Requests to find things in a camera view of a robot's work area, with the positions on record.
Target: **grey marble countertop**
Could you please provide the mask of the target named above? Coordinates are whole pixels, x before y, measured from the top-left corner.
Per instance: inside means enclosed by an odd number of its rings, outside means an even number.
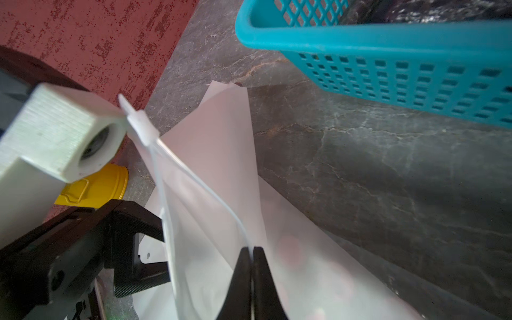
[[[241,1],[201,0],[145,108],[164,133],[212,80],[248,88],[258,172],[324,230],[512,317],[512,132],[328,93],[239,43]],[[154,184],[133,146],[125,199]]]

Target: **blue plastic basket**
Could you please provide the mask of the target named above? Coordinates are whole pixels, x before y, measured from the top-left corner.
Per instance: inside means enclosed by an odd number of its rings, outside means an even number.
[[[336,26],[347,0],[245,0],[236,33],[320,88],[512,128],[512,21]]]

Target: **white plastic bag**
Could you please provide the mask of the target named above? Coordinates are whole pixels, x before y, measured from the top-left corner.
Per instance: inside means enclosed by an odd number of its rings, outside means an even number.
[[[170,257],[180,319],[216,318],[238,253],[247,245],[264,247],[291,320],[421,319],[257,176],[245,88],[212,82],[200,106],[153,144],[145,148],[131,138],[160,195],[158,201],[152,195],[146,207],[167,229],[166,250],[148,237],[139,250],[143,262],[149,250],[146,262],[162,261],[164,251]],[[144,133],[142,140],[148,140]],[[137,294],[136,310],[142,300],[145,306],[165,301],[155,292]]]

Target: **basket hole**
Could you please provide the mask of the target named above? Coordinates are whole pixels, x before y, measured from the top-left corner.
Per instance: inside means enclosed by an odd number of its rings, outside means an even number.
[[[448,67],[447,72],[452,75],[461,75],[464,73],[464,70],[465,70],[464,67],[451,66],[451,67]]]
[[[505,98],[499,98],[499,97],[496,97],[496,98],[492,98],[491,100],[492,102],[496,102],[496,103],[508,103],[510,102],[510,100],[508,99],[505,99]]]
[[[453,91],[450,91],[450,90],[439,90],[439,94],[442,94],[442,95],[445,95],[445,96],[450,96],[452,94]]]
[[[428,64],[428,63],[422,63],[419,66],[420,71],[424,72],[432,72],[434,70],[434,65]]]
[[[474,93],[464,93],[464,95],[462,97],[468,98],[468,99],[476,99],[479,97],[479,95],[474,94]]]
[[[311,11],[309,11],[309,8],[308,6],[303,6],[302,7],[302,12],[304,12],[304,14],[306,15],[306,18],[309,18],[309,14],[311,13]]]
[[[290,16],[288,15],[288,11],[285,11],[285,14],[283,14],[283,17],[286,21],[287,24],[290,24],[291,23],[291,18]]]
[[[375,66],[376,67],[385,68],[386,67],[386,62],[384,60],[376,60],[375,61]]]
[[[487,106],[487,105],[486,105],[485,107],[483,107],[483,108],[482,108],[482,110],[496,112],[496,111],[498,111],[499,109],[498,109],[498,108],[496,108],[496,107],[493,107],[493,106]]]
[[[283,4],[281,3],[280,0],[274,0],[274,5],[276,8],[278,8],[279,10],[281,10],[283,8]]]
[[[430,80],[431,79],[429,77],[418,77],[418,82],[429,83]]]
[[[449,87],[455,87],[459,82],[452,80],[452,79],[445,79],[441,84],[443,86],[449,86]]]
[[[293,12],[293,14],[295,14],[297,12],[297,7],[293,3],[293,1],[290,1],[290,4],[288,5],[288,8],[290,8],[290,10],[291,10],[291,12]]]
[[[457,102],[457,105],[459,105],[459,106],[463,106],[463,107],[466,107],[466,108],[467,108],[467,107],[471,106],[471,103],[469,103],[469,102],[464,102],[464,101],[459,101],[459,102]]]
[[[500,75],[500,73],[501,73],[501,70],[496,70],[496,69],[484,69],[484,70],[480,71],[480,75],[482,77],[489,77],[489,78],[497,77]]]
[[[396,63],[396,67],[397,67],[397,69],[408,69],[409,63],[405,62],[405,61],[399,61]]]
[[[489,87],[489,85],[486,83],[482,83],[482,82],[475,82],[475,83],[472,83],[470,86],[470,88],[472,88],[472,89],[479,89],[479,90],[485,90],[485,89],[487,89],[487,87]]]

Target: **red textured wall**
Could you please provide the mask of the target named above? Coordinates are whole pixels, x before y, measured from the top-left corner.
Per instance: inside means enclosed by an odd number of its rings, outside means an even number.
[[[0,0],[0,45],[145,107],[197,0]]]

